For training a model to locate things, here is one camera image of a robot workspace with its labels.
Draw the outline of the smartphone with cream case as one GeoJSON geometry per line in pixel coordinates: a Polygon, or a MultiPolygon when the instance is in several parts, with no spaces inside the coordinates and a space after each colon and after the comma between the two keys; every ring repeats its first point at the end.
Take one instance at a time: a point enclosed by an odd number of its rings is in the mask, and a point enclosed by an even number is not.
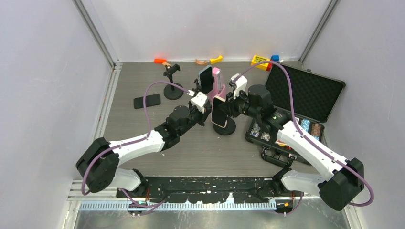
{"type": "Polygon", "coordinates": [[[220,108],[221,105],[224,105],[225,101],[224,98],[217,95],[213,97],[211,122],[221,128],[225,128],[227,125],[228,115],[220,108]]]}

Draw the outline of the smartphone with clear case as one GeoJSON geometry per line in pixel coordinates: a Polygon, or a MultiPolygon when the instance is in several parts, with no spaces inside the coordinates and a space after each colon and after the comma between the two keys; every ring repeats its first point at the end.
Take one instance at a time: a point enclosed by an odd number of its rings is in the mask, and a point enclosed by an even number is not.
{"type": "Polygon", "coordinates": [[[213,90],[213,76],[212,76],[212,66],[207,65],[205,66],[199,73],[198,73],[198,80],[199,85],[201,88],[201,92],[204,94],[208,94],[213,90]]]}

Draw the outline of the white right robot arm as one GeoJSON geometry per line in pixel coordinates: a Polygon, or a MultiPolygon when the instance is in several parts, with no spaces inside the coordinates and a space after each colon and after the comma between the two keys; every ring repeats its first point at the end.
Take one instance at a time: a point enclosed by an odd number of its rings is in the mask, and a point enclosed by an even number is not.
{"type": "Polygon", "coordinates": [[[273,191],[284,196],[289,191],[305,192],[320,197],[334,210],[354,205],[353,199],[368,183],[364,179],[364,164],[357,158],[351,160],[332,151],[316,140],[296,122],[277,110],[269,90],[255,84],[245,92],[244,86],[231,84],[233,90],[220,108],[231,117],[246,115],[255,118],[261,129],[292,147],[305,158],[318,174],[308,174],[287,167],[273,176],[273,191]]]}

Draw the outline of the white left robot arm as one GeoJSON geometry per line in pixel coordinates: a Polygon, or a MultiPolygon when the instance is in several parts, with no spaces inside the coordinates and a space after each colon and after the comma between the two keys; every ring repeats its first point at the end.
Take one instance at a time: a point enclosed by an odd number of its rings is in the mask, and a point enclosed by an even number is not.
{"type": "Polygon", "coordinates": [[[137,169],[122,169],[120,165],[145,154],[173,147],[196,124],[204,125],[211,108],[209,102],[201,108],[192,104],[188,107],[179,105],[164,123],[149,133],[115,142],[109,142],[104,137],[97,138],[75,165],[83,178],[82,194],[88,195],[114,187],[129,192],[136,198],[142,197],[147,190],[143,175],[137,169]]]}

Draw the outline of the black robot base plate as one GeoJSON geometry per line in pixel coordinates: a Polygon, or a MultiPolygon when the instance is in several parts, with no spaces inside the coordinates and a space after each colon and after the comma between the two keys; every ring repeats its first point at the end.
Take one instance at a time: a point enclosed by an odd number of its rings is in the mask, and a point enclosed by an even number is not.
{"type": "Polygon", "coordinates": [[[144,177],[133,191],[117,191],[117,198],[130,196],[152,203],[204,204],[224,203],[233,198],[234,203],[265,203],[275,197],[300,197],[299,191],[288,191],[270,178],[264,177],[144,177]]]}

